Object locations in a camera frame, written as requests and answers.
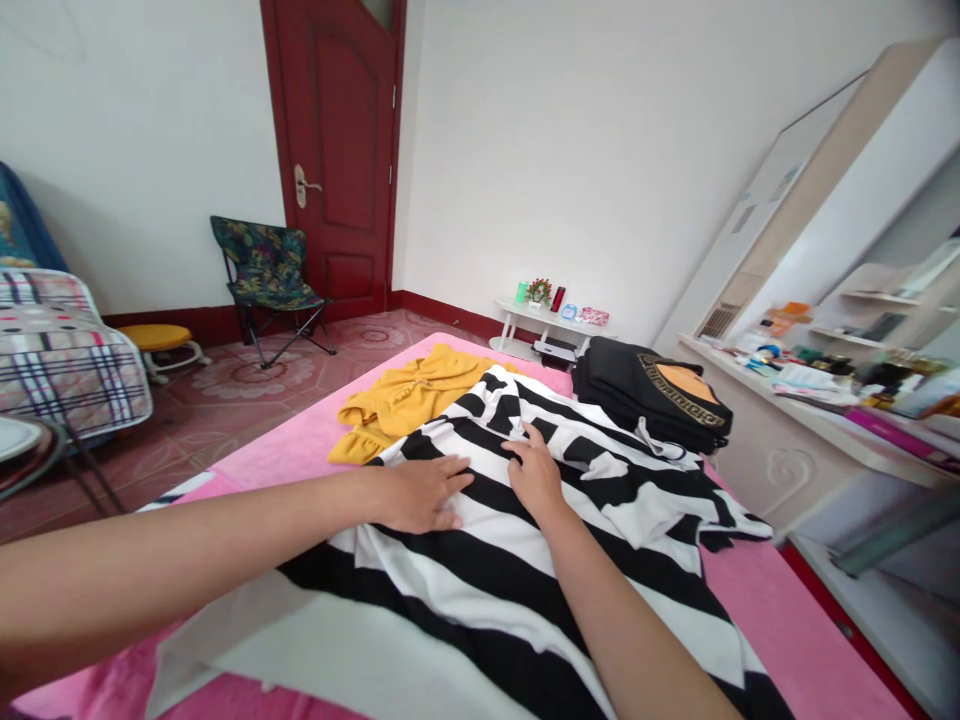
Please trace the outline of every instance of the yellow stool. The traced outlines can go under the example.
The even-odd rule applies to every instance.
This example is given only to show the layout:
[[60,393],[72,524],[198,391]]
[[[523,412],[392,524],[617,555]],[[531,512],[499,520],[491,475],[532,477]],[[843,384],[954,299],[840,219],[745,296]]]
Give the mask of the yellow stool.
[[[158,385],[166,385],[170,382],[170,378],[160,375],[161,372],[183,367],[194,361],[201,365],[209,365],[213,362],[203,354],[200,346],[193,341],[193,335],[190,334],[190,331],[179,325],[128,325],[127,327],[117,328],[117,330],[133,340],[140,352],[143,353],[143,364],[147,366],[147,377],[150,378],[151,382]],[[193,357],[163,366],[158,366],[153,361],[153,353],[173,350],[183,345],[190,346],[193,350]]]

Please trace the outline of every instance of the red door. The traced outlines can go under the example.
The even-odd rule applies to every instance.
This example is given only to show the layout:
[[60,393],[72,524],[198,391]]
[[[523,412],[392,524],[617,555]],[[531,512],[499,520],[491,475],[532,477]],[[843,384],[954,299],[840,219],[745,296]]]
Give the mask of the red door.
[[[328,319],[382,312],[392,239],[396,40],[359,0],[269,4],[280,56],[271,82],[279,78],[286,116],[281,172],[293,175],[299,166],[304,182],[322,188],[284,178],[288,222],[292,207],[295,226],[307,235],[307,282],[335,300]],[[266,28],[269,35],[269,22]],[[291,203],[291,194],[299,202]]]

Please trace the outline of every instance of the black garment with gold trim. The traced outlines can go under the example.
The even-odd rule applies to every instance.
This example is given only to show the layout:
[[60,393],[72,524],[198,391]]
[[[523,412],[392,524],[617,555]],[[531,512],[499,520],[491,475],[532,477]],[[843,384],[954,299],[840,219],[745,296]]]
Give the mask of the black garment with gold trim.
[[700,365],[661,357],[640,345],[597,337],[573,369],[573,389],[581,402],[599,405],[627,430],[635,431],[643,417],[647,432],[657,440],[708,454],[726,445],[733,411],[719,401],[710,402],[677,387],[658,365],[684,367],[703,375]]

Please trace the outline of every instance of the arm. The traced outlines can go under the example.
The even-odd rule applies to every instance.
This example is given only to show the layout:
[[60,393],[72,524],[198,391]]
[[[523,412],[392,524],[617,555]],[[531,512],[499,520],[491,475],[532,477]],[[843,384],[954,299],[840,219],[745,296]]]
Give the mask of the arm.
[[510,461],[510,484],[547,539],[557,580],[618,717],[740,717],[567,505],[543,437],[533,425],[524,428],[529,443],[503,443],[523,461]]
[[366,467],[0,547],[0,707],[189,615],[332,535],[459,528],[456,457]]

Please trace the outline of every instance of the folding chair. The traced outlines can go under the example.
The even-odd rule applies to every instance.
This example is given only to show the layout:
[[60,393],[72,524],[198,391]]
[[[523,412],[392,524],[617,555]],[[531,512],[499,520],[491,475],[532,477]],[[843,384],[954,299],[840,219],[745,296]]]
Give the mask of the folding chair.
[[[242,220],[229,220],[213,215],[210,217],[213,236],[223,250],[227,266],[227,288],[233,295],[237,317],[243,333],[243,342],[257,347],[260,367],[266,370],[273,366],[293,341],[299,337],[309,340],[330,355],[336,355],[330,335],[323,324],[324,308],[331,303],[317,295],[303,281],[303,262],[307,254],[307,240],[303,230],[292,230],[272,225],[257,225]],[[263,325],[257,325],[253,308],[272,311]],[[312,311],[307,321],[300,325],[299,312]],[[270,360],[265,360],[260,348],[259,335],[263,334],[274,318],[282,313],[293,313],[292,338]],[[316,321],[323,330],[328,347],[313,339]]]

